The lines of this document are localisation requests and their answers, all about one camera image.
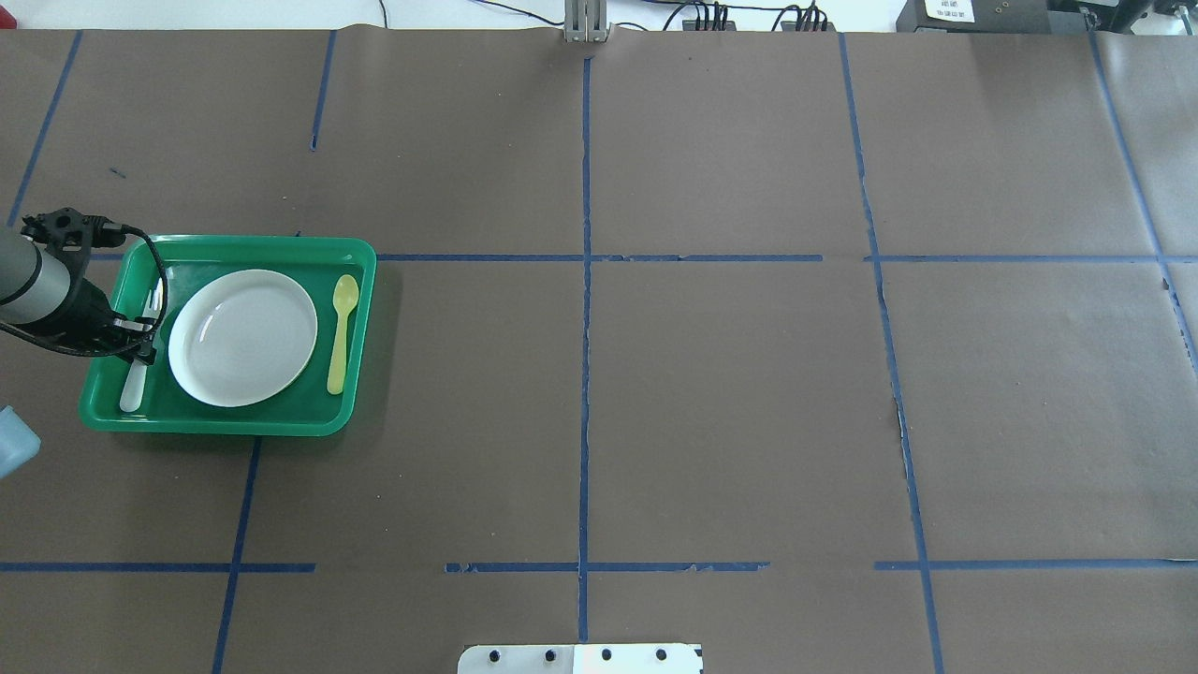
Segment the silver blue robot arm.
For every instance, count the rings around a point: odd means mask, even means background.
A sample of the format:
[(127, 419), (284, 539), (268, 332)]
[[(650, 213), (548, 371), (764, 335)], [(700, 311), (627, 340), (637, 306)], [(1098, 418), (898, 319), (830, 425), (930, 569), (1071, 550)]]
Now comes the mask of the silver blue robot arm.
[[(137, 236), (153, 256), (158, 281), (150, 306), (128, 316), (87, 280), (95, 248), (116, 248)], [(167, 320), (167, 265), (153, 239), (123, 225), (28, 225), (4, 236), (4, 333), (40, 350), (79, 359), (117, 358), (137, 366), (158, 359), (155, 338)]]

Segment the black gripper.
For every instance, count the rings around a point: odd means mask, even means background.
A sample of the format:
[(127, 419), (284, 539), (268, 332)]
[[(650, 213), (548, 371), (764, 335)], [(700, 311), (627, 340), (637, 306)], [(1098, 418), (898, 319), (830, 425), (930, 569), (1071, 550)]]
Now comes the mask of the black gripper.
[[(81, 280), (77, 295), (61, 315), (58, 344), (71, 350), (115, 350), (121, 345), (121, 330), (131, 334), (158, 330), (158, 316), (117, 318), (108, 296), (93, 283)], [(155, 341), (145, 340), (132, 344), (115, 358), (153, 366), (157, 354)]]

